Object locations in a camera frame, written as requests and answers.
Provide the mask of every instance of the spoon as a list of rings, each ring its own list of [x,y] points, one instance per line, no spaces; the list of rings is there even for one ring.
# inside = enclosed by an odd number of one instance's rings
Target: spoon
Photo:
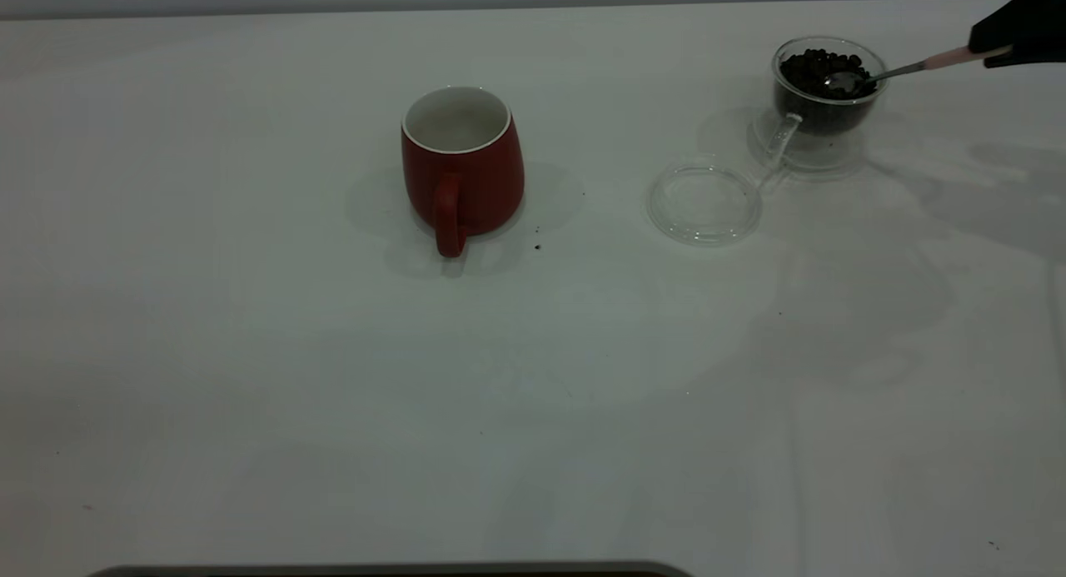
[[[979,61],[989,57],[999,57],[1000,54],[1006,54],[1007,52],[1011,52],[1010,46],[980,53],[970,52],[970,49],[964,46],[962,48],[956,48],[955,50],[934,54],[925,61],[919,61],[918,63],[911,63],[910,65],[905,65],[899,69],[891,69],[891,71],[878,74],[872,78],[862,79],[862,76],[856,74],[855,71],[837,71],[836,74],[829,74],[829,76],[826,76],[825,84],[826,87],[842,90],[850,94],[862,90],[862,86],[867,84],[879,82],[881,80],[887,78],[894,78],[895,76],[914,74],[916,71],[924,71],[925,69],[939,69],[941,67],[948,67],[949,65],[969,63],[970,61]]]

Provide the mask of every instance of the coffee grounds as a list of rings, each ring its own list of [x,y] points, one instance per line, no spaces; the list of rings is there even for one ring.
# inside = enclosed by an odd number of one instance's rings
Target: coffee grounds
[[[863,78],[870,77],[870,73],[862,68],[862,59],[857,54],[837,54],[826,52],[825,49],[808,49],[803,54],[793,54],[780,66],[785,81],[801,92],[825,100],[857,99],[877,91],[876,83],[865,84],[858,92],[826,86],[825,78],[837,71],[853,71]],[[800,124],[801,132],[811,135],[836,135],[859,125],[872,108],[873,100],[853,105],[819,102],[775,84],[774,103],[782,116],[795,113],[803,117],[804,121]]]

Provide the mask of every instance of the pink spoon handle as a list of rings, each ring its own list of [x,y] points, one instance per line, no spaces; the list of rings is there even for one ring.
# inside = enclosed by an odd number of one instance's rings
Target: pink spoon handle
[[[1010,46],[1004,46],[1003,48],[997,48],[996,50],[989,50],[988,52],[970,52],[969,48],[959,47],[955,50],[949,50],[948,52],[941,52],[940,54],[934,54],[930,57],[923,63],[925,64],[925,70],[939,69],[941,67],[948,67],[951,65],[958,65],[959,63],[969,63],[970,61],[980,61],[982,59],[987,59],[989,57],[999,57],[1000,54],[1006,54],[1011,52]]]

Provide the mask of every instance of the glass handle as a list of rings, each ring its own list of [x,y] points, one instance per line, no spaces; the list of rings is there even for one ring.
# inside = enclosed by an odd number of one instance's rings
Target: glass handle
[[[803,123],[803,117],[795,113],[789,113],[777,124],[774,135],[770,137],[770,143],[766,145],[766,176],[759,185],[759,190],[762,193],[770,194],[785,179],[785,172],[781,171],[781,157],[785,156],[785,149],[789,147],[789,141],[800,129],[801,123]]]

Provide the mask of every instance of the table surface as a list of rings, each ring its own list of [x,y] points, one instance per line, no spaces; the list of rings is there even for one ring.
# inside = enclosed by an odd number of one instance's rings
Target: table surface
[[[1063,575],[1066,67],[895,80],[861,171],[736,246],[643,212],[750,157],[781,42],[908,63],[1000,4],[0,25],[0,573]],[[445,84],[528,167],[461,261],[400,170]]]

